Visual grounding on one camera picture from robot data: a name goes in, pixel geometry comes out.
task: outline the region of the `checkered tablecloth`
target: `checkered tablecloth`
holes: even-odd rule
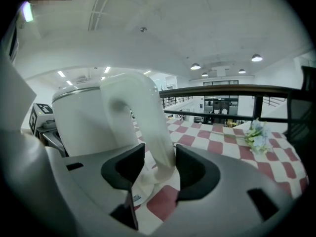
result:
[[[254,155],[244,140],[245,131],[241,129],[175,119],[166,119],[166,123],[174,145],[182,144],[240,159],[268,175],[293,198],[299,197],[308,184],[303,164],[283,134],[273,132],[269,138],[273,152]],[[134,126],[139,142],[144,143],[136,121]],[[155,167],[147,146],[145,164],[148,168]],[[179,173],[175,175],[170,181],[156,185],[151,197],[135,208],[141,232],[152,233],[175,209],[175,200],[180,189],[177,181]]]

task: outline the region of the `white handle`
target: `white handle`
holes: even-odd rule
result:
[[[115,116],[129,109],[134,113],[157,164],[157,171],[147,181],[156,183],[169,178],[175,169],[175,153],[155,83],[140,73],[124,73],[101,81],[100,89],[105,112],[115,120],[111,123],[114,134],[121,133],[116,127],[129,126]]]

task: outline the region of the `railing post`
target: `railing post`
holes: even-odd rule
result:
[[[255,102],[253,105],[253,115],[252,115],[253,119],[261,117],[262,103],[263,103],[263,97],[255,97]]]

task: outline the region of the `white ceiling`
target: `white ceiling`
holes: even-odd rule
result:
[[[34,22],[19,21],[21,46],[56,30],[133,34],[146,27],[144,37],[171,47],[188,70],[192,63],[202,65],[190,79],[217,66],[229,66],[227,76],[238,76],[239,69],[253,75],[310,43],[284,0],[72,0],[36,4],[33,13]],[[254,53],[264,60],[251,62]]]
[[[37,77],[38,79],[48,83],[54,88],[64,88],[68,86],[67,80],[69,80],[72,84],[85,83],[88,81],[101,81],[102,77],[109,78],[126,72],[138,72],[144,73],[145,70],[137,70],[130,68],[115,68],[111,67],[109,72],[104,73],[105,68],[79,68],[79,69],[69,69],[63,70],[63,74],[65,77],[61,77],[57,72],[49,73],[46,75],[42,75]],[[160,73],[149,72],[146,74],[149,77],[159,76]]]

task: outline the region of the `table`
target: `table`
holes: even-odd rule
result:
[[[273,152],[267,152],[266,155],[254,155],[244,140],[246,132],[244,130],[168,118],[166,124],[174,145],[200,148],[213,154],[240,159],[268,175],[293,198],[299,197],[308,185],[304,166],[283,134],[273,132],[269,138]],[[144,143],[136,121],[134,127],[139,142]],[[145,148],[145,164],[148,168],[154,168],[155,161],[148,147]],[[173,212],[180,190],[176,182],[179,178],[179,173],[176,172],[171,180],[155,185],[147,202],[135,207],[140,232],[152,233]]]

